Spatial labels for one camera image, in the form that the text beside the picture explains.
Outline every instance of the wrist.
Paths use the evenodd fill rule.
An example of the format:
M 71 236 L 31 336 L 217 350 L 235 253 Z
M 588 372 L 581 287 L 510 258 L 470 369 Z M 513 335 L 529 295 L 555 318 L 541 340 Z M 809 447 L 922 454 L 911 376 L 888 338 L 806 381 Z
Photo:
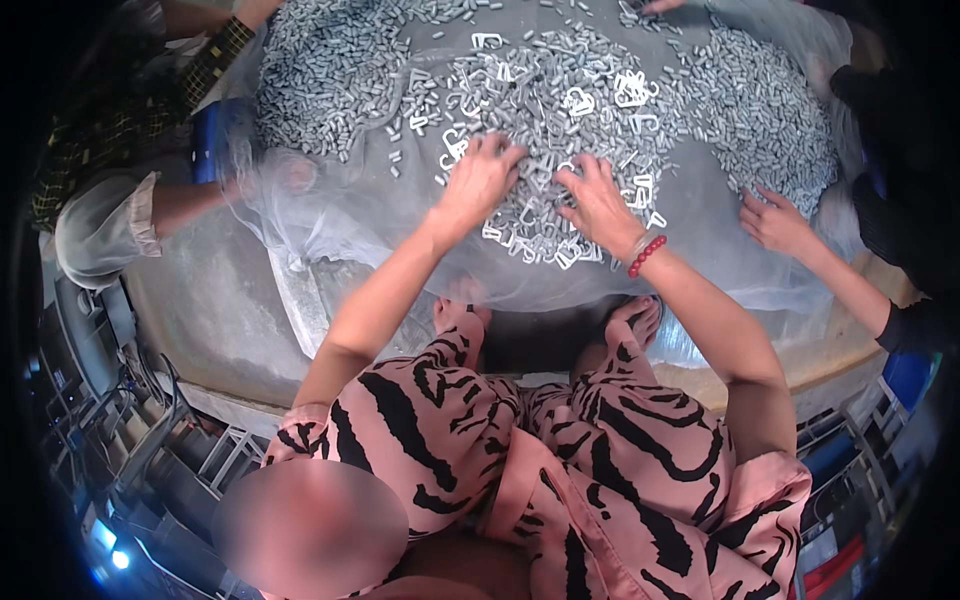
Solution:
M 830 248 L 811 231 L 809 239 L 805 240 L 800 249 L 793 253 L 793 257 L 807 269 L 814 271 L 814 267 L 823 260 L 825 254 L 829 253 L 832 253 Z
M 279 5 L 280 3 L 274 0 L 247 0 L 237 8 L 234 16 L 248 29 L 256 31 Z
M 623 235 L 615 244 L 607 248 L 608 252 L 620 262 L 629 265 L 636 258 L 636 248 L 647 230 L 637 219 L 623 228 Z
M 441 253 L 446 254 L 454 246 L 463 241 L 469 233 L 469 228 L 464 228 L 453 223 L 442 210 L 434 206 L 426 213 L 426 218 L 420 224 L 420 230 L 433 241 L 434 247 Z

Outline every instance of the yellow plaid pattern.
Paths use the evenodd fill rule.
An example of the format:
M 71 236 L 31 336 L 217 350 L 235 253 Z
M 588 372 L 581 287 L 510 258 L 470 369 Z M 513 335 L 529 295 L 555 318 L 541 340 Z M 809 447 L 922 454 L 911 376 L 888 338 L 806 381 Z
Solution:
M 122 166 L 133 151 L 185 123 L 251 39 L 253 31 L 234 17 L 176 79 L 102 106 L 74 109 L 84 115 L 77 120 L 55 116 L 32 197 L 34 227 L 53 231 L 79 184 L 101 169 Z

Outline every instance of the worker's left hand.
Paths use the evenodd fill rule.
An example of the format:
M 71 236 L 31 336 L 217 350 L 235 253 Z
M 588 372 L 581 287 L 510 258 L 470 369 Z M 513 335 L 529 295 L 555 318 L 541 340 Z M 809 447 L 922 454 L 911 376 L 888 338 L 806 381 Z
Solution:
M 524 156 L 526 147 L 511 144 L 503 133 L 471 139 L 433 209 L 439 221 L 458 239 L 466 237 L 503 202 L 519 177 L 516 164 Z
M 743 207 L 740 208 L 740 226 L 767 250 L 789 254 L 795 258 L 813 248 L 817 236 L 804 216 L 789 200 L 776 192 L 762 188 L 756 191 L 770 204 L 764 204 L 749 190 L 743 188 Z
M 686 0 L 653 0 L 653 2 L 648 2 L 643 6 L 642 14 L 646 16 L 660 14 L 661 12 L 672 11 L 684 4 L 686 4 Z

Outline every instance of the red beaded bracelet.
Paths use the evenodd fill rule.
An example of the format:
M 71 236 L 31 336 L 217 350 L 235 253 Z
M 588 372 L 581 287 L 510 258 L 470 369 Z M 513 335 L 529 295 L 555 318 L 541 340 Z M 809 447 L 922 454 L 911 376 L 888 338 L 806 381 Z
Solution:
M 643 252 L 636 256 L 636 260 L 631 263 L 630 269 L 627 270 L 627 275 L 630 276 L 630 279 L 636 279 L 637 274 L 640 272 L 640 265 L 643 264 L 643 261 L 647 259 L 650 254 L 654 253 L 654 250 L 660 246 L 666 244 L 666 236 L 658 235 L 654 238 L 654 241 L 643 249 Z

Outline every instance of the toe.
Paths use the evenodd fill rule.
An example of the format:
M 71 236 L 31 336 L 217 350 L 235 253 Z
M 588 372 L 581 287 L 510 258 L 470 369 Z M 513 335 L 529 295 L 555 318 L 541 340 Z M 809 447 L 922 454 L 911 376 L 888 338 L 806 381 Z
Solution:
M 633 317 L 636 313 L 643 311 L 645 308 L 650 306 L 651 299 L 649 296 L 640 296 L 630 300 L 623 306 L 620 306 L 613 311 L 613 314 L 610 315 L 612 321 L 627 321 Z

